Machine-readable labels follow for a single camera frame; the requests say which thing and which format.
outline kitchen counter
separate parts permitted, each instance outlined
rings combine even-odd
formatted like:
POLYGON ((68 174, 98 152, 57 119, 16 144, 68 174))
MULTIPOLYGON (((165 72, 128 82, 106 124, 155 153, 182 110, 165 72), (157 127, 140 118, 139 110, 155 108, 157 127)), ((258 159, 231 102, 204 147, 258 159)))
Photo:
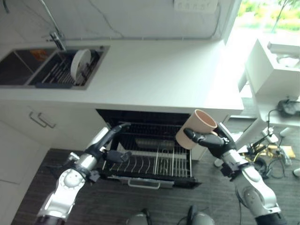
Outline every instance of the kitchen counter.
MULTIPOLYGON (((223 109, 229 115, 243 110, 223 41, 67 42, 74 47, 100 45, 110 49, 87 90, 0 88, 0 103, 174 113, 223 109)), ((13 48, 37 46, 53 43, 0 46, 0 58, 13 48)))

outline power strip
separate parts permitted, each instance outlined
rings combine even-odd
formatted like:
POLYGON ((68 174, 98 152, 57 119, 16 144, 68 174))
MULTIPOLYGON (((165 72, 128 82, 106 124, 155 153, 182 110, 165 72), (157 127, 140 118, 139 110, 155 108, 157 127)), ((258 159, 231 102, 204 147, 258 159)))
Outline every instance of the power strip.
POLYGON ((174 0, 174 8, 181 12, 214 13, 218 0, 174 0))
MULTIPOLYGON (((269 143, 276 143, 278 142, 278 138, 276 137, 275 134, 273 134, 273 128, 270 127, 269 128, 269 132, 272 133, 271 137, 267 136, 267 140, 269 141, 269 143)), ((268 134, 268 127, 266 127, 263 131, 262 131, 263 136, 266 136, 268 134)))

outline floor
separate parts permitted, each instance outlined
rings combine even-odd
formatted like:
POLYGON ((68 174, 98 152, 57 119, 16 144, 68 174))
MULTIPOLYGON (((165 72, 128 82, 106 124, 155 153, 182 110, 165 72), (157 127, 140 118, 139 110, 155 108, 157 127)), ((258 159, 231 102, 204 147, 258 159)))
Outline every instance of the floor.
MULTIPOLYGON (((244 114, 251 115, 251 99, 244 99, 244 114)), ((231 132, 246 129, 251 120, 230 119, 227 127, 231 132)), ((286 137, 282 145, 291 145, 300 158, 300 130, 286 137)), ((43 163, 55 164, 63 162, 68 152, 51 150, 43 163)), ((191 204, 214 218, 217 225, 240 224, 239 202, 235 196, 234 185, 228 178, 214 167, 215 158, 207 152, 201 161, 193 163, 193 175, 202 182, 195 189, 160 189, 148 190, 121 185, 119 182, 99 180, 93 186, 86 185, 78 194, 67 225, 121 225, 126 219, 142 208, 148 208, 153 225, 175 225, 184 216, 191 204)), ((274 165, 278 170, 280 164, 274 165)), ((285 169, 286 177, 277 180, 270 178, 265 183, 277 195, 277 201, 289 225, 297 225, 300 221, 300 179, 292 175, 292 170, 300 167, 293 165, 285 169)), ((36 213, 47 195, 53 191, 56 180, 44 168, 40 167, 24 197, 20 208, 12 222, 13 225, 31 225, 36 213)), ((242 206, 243 225, 256 224, 249 211, 242 206)))

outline open dishwasher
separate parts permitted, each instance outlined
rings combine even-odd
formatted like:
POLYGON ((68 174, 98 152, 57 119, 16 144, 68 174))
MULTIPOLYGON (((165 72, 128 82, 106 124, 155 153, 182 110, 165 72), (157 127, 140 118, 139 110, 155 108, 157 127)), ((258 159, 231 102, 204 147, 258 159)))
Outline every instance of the open dishwasher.
POLYGON ((110 149, 131 151, 121 164, 104 161, 99 173, 104 179, 140 188, 194 188, 200 183, 192 176, 190 150, 182 148, 175 135, 189 114, 101 110, 97 112, 108 126, 130 122, 129 130, 120 133, 110 149))

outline kitchen sink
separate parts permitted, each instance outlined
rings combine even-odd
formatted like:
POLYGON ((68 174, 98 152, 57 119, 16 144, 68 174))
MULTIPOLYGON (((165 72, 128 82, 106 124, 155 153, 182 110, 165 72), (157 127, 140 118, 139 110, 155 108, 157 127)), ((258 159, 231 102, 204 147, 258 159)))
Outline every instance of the kitchen sink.
POLYGON ((38 48, 11 51, 0 61, 0 85, 24 85, 55 50, 55 48, 38 48))
POLYGON ((100 66, 108 46, 76 47, 61 51, 55 48, 18 49, 0 62, 0 88, 47 88, 84 90, 100 66), (72 60, 79 49, 89 48, 91 61, 81 71, 80 83, 70 75, 72 60))

